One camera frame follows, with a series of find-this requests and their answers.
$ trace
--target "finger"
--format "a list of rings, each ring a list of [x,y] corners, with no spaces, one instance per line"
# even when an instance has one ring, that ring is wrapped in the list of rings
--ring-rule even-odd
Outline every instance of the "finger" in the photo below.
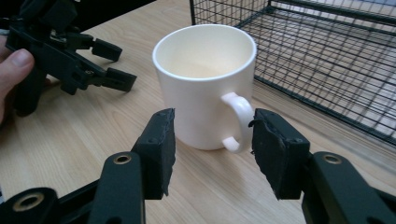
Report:
[[[35,59],[26,49],[13,52],[0,63],[0,100],[32,70]]]
[[[4,35],[0,35],[0,63],[11,54],[11,50],[6,48],[6,42],[7,38]]]

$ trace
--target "wooden table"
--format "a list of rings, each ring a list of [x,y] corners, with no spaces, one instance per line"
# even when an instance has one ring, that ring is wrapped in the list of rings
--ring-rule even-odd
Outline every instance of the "wooden table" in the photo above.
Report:
[[[103,67],[136,74],[129,93],[89,87],[71,96],[46,90],[37,111],[0,132],[0,185],[5,198],[34,187],[58,196],[97,179],[105,159],[134,145],[164,109],[151,52],[165,35],[191,24],[187,0],[157,0],[87,33],[123,48],[120,61],[81,52]],[[367,182],[396,195],[395,148],[350,129],[259,83],[256,108],[275,111],[311,142],[311,151],[347,157]],[[277,201],[250,152],[201,151],[177,142],[169,197],[146,201],[147,223],[304,223],[301,201]]]

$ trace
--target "black metal frame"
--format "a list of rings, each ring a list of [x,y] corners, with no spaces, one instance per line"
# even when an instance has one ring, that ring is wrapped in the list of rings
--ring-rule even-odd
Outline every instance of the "black metal frame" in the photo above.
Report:
[[[374,1],[190,0],[192,24],[245,30],[255,79],[396,146],[396,6]]]

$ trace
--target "white mug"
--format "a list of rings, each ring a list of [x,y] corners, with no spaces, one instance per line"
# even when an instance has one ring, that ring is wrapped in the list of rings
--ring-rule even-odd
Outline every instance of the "white mug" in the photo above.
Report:
[[[205,150],[251,148],[256,52],[250,35],[219,24],[186,27],[156,45],[152,60],[178,140]]]

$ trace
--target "mug handle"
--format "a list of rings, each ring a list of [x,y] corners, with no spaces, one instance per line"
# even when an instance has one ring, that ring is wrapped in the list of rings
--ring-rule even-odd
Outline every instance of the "mug handle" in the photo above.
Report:
[[[237,95],[235,92],[230,92],[221,96],[221,101],[229,105],[239,121],[239,128],[241,130],[241,139],[239,143],[234,137],[227,137],[222,140],[222,144],[232,153],[241,152],[250,148],[253,131],[248,127],[248,124],[253,120],[254,112],[247,99]]]

